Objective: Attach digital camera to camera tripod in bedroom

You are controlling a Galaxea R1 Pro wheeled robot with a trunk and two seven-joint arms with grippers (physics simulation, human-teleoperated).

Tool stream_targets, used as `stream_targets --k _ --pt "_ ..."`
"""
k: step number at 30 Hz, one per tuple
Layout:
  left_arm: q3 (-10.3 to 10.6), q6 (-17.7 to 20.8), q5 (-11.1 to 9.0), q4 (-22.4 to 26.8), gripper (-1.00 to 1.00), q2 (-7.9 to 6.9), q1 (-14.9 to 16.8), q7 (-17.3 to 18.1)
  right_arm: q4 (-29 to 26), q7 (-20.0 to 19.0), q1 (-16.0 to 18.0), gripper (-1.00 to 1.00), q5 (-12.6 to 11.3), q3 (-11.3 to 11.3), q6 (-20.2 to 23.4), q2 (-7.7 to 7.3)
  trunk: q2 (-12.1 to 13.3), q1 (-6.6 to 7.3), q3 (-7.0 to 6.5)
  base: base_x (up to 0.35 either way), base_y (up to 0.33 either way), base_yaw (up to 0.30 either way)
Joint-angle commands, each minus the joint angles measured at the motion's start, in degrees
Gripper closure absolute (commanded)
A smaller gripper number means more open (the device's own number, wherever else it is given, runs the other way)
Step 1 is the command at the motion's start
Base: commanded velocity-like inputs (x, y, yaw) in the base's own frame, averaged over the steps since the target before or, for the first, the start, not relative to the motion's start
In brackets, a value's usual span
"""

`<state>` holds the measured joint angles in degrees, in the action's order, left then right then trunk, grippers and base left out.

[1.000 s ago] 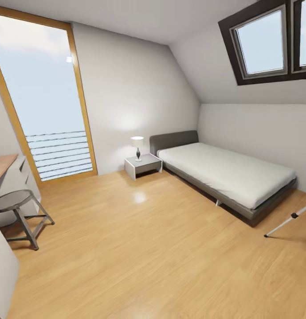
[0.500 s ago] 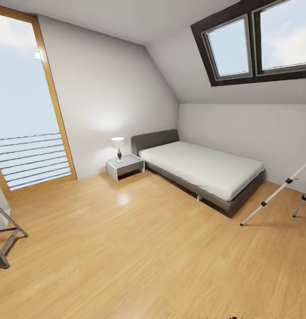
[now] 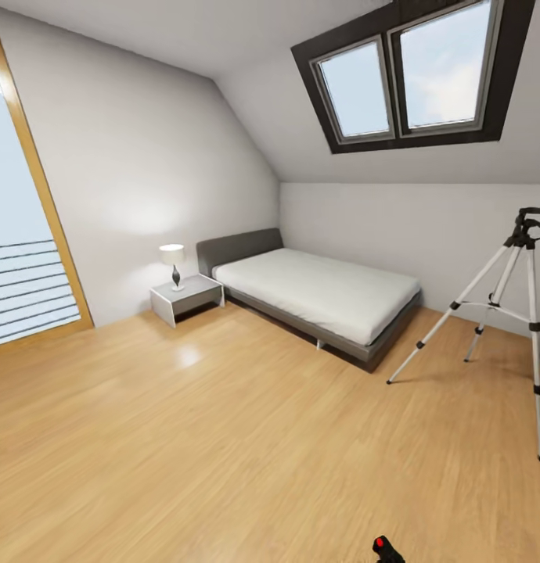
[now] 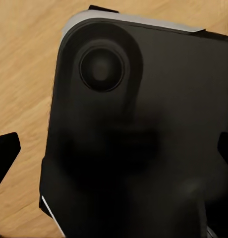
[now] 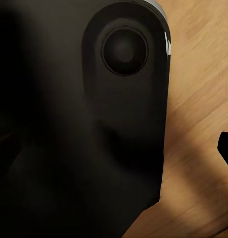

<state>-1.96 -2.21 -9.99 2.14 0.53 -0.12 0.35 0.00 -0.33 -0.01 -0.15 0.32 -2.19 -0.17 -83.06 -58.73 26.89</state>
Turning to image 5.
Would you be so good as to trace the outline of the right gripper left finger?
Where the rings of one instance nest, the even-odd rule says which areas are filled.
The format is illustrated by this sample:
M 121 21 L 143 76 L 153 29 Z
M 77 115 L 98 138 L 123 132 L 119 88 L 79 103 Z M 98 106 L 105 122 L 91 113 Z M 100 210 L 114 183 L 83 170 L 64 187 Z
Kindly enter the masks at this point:
M 17 132 L 0 136 L 0 184 L 21 151 Z

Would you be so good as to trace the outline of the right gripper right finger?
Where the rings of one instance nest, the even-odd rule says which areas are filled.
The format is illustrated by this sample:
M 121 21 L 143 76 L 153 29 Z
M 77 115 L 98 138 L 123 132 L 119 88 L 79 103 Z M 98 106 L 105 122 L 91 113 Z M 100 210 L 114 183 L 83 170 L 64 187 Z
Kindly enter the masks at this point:
M 222 132 L 220 134 L 217 149 L 228 164 L 228 132 Z

